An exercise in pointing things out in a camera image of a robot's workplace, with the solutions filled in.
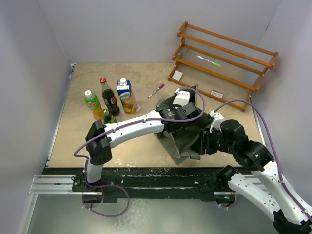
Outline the green bottle white cap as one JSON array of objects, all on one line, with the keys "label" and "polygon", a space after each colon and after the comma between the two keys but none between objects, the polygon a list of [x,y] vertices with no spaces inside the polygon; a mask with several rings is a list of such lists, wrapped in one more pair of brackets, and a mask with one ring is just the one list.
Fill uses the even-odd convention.
[{"label": "green bottle white cap", "polygon": [[103,109],[96,94],[94,94],[91,90],[86,90],[84,92],[84,95],[85,95],[84,101],[87,107],[91,110],[94,119],[104,120]]}]

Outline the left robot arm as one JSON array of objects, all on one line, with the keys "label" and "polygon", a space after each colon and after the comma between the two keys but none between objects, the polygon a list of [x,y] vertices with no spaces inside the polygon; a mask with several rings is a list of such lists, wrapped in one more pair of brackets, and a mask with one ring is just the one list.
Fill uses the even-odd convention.
[{"label": "left robot arm", "polygon": [[179,131],[196,123],[203,114],[204,110],[190,102],[184,106],[165,104],[143,116],[119,123],[103,125],[94,122],[86,137],[89,160],[83,186],[89,191],[100,187],[102,168],[112,159],[112,148],[146,134]]}]

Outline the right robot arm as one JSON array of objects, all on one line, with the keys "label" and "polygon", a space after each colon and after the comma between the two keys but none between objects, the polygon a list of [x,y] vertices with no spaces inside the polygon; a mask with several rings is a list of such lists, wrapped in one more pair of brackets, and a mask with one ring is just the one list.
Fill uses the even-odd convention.
[{"label": "right robot arm", "polygon": [[226,120],[216,128],[202,129],[191,148],[201,155],[226,152],[250,171],[267,189],[266,192],[229,165],[217,173],[217,186],[223,191],[231,189],[248,199],[271,219],[280,234],[311,232],[312,207],[282,175],[277,160],[266,146],[249,140],[238,121]]}]

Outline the green canvas bag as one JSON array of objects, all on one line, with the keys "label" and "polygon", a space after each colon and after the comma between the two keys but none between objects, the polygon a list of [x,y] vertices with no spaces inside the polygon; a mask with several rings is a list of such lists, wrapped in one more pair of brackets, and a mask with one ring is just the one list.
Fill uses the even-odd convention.
[{"label": "green canvas bag", "polygon": [[[179,117],[180,110],[185,111],[187,118],[194,118],[201,113],[200,109],[195,110],[197,107],[197,94],[193,90],[186,90],[190,92],[190,101],[185,106],[173,105],[175,95],[161,99],[156,105],[156,109],[160,110],[162,118],[173,118],[174,116],[169,114],[169,111],[165,110],[165,107],[173,106],[176,111],[176,117]],[[201,155],[192,150],[192,144],[197,140],[201,129],[207,128],[211,124],[211,120],[208,115],[204,113],[199,119],[194,122],[187,123],[172,123],[169,122],[169,127],[164,128],[164,132],[155,133],[155,136],[162,144],[166,152],[173,159],[175,164],[179,165],[185,159],[190,158],[194,160],[200,160]]]}]

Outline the glass cola bottle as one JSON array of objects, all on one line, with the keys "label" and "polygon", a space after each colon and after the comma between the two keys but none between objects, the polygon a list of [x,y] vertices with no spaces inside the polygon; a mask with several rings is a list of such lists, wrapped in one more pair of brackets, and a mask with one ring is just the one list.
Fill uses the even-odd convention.
[{"label": "glass cola bottle", "polygon": [[115,93],[108,85],[106,78],[101,78],[99,81],[102,89],[102,98],[105,102],[107,109],[109,110],[109,113],[113,116],[118,116],[120,113],[120,109],[117,104],[117,98],[115,96]]}]

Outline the blue white beverage carton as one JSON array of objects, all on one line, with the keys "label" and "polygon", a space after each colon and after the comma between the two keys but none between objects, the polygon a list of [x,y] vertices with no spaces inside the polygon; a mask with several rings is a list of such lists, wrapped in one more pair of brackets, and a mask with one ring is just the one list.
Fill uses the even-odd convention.
[{"label": "blue white beverage carton", "polygon": [[135,114],[141,109],[136,102],[131,83],[128,79],[121,78],[117,81],[117,93],[125,113]]}]

